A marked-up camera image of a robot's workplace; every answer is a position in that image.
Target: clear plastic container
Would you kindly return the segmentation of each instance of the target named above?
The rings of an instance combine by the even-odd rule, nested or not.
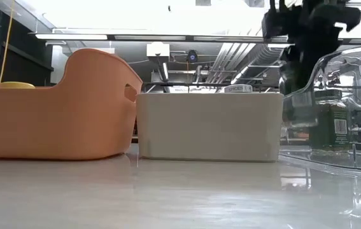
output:
[[[361,169],[361,47],[318,61],[308,84],[285,96],[283,126],[282,155]]]

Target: fluorescent light fixture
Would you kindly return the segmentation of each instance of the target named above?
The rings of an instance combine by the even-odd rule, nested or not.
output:
[[[62,31],[62,33],[75,34],[148,34],[148,29],[81,29],[81,28],[54,28],[53,31]]]
[[[163,63],[163,71],[164,71],[164,75],[166,77],[166,80],[169,79],[169,73],[167,72],[167,64]]]
[[[36,34],[38,39],[46,40],[107,40],[104,34]]]
[[[145,40],[145,41],[184,41],[186,36],[138,36],[138,35],[118,35],[116,40]]]
[[[286,48],[290,44],[268,44],[268,48]]]
[[[47,41],[47,45],[66,45],[67,43],[65,41]]]
[[[263,43],[264,39],[260,36],[195,36],[195,41],[223,41],[223,42],[247,42]]]

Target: white rectangular box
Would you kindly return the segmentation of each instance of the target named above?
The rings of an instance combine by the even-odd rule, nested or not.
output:
[[[140,94],[139,152],[145,158],[275,162],[281,94]]]
[[[170,56],[170,45],[169,44],[147,44],[146,45],[146,56],[147,57],[156,57],[156,54],[159,54],[159,57],[168,57]]]

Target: white table surface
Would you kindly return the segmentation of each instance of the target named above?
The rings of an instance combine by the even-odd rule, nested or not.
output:
[[[0,160],[0,228],[361,228],[361,178],[287,163]]]

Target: ceiling pipe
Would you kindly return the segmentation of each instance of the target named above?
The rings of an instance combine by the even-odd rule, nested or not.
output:
[[[157,72],[159,73],[160,79],[163,82],[168,82],[169,81],[169,73],[167,71],[167,64],[166,63],[163,63],[163,64],[158,63]]]
[[[208,75],[210,73],[236,73],[237,71],[209,71],[209,70],[201,70],[201,75]],[[196,70],[168,70],[169,74],[194,74]]]
[[[237,74],[233,75],[231,84],[238,83],[239,79],[242,77],[256,78],[260,76],[269,66],[275,66],[275,62],[278,60],[280,53],[282,52],[282,48],[272,48],[270,49],[266,45],[254,45],[255,49],[252,50],[253,55],[252,58],[248,59],[248,64],[243,68],[243,70],[239,71]],[[254,68],[250,66],[264,66],[264,68]]]
[[[195,79],[194,83],[199,83],[199,79],[201,76],[201,68],[202,68],[202,66],[197,66],[197,68],[195,69],[196,79]]]
[[[258,35],[258,33],[261,31],[261,28],[257,27],[254,29],[250,29],[247,31],[247,35],[253,34]],[[240,63],[243,61],[246,56],[250,53],[251,49],[255,46],[255,44],[242,44],[240,49],[236,52],[232,60],[228,63],[225,70],[234,70]],[[221,74],[221,76],[218,77],[216,83],[222,83],[225,79],[227,79],[230,76],[230,74]]]
[[[223,66],[222,66],[223,70],[230,70],[227,66],[229,66],[233,62],[235,62],[235,56],[236,55],[234,53],[237,51],[238,48],[241,48],[240,44],[234,43],[232,45],[232,48],[231,48],[229,54],[225,57],[225,59],[223,61]],[[218,73],[217,76],[216,76],[217,78],[213,78],[213,83],[218,83],[224,74],[225,73]]]
[[[239,78],[238,80],[257,80],[257,81],[262,81],[264,80],[263,78]]]
[[[232,43],[224,43],[223,46],[221,47],[220,53],[218,54],[218,57],[216,58],[216,60],[214,61],[213,67],[211,68],[211,70],[223,70],[221,69],[221,65],[222,62],[225,58],[225,56],[228,54],[229,50],[232,47]],[[210,83],[213,81],[213,79],[216,78],[218,73],[214,72],[214,74],[210,74],[207,79],[206,82]]]
[[[232,64],[233,61],[235,61],[236,56],[238,55],[238,53],[240,52],[240,50],[241,50],[244,46],[245,46],[245,44],[242,44],[242,45],[239,47],[239,50],[236,52],[236,54],[234,54],[234,52],[236,51],[236,49],[233,49],[233,48],[238,48],[238,46],[237,46],[236,43],[234,43],[234,44],[232,45],[232,48],[231,48],[232,50],[229,51],[229,53],[228,53],[227,61],[223,60],[223,61],[220,63],[220,68],[221,68],[223,71],[226,70],[226,69],[225,69],[225,66],[230,65],[230,64]],[[211,78],[211,82],[212,82],[212,83],[216,83],[216,81],[218,82],[218,79],[221,78],[222,75],[223,75],[222,73],[215,73],[215,74],[213,75],[213,77]]]
[[[259,67],[259,68],[280,68],[281,65],[263,65],[263,66],[257,66],[257,65],[248,65],[248,67]]]
[[[156,87],[156,85],[152,85],[152,87],[150,87],[149,90],[147,92],[145,92],[145,93],[151,92],[155,87]]]

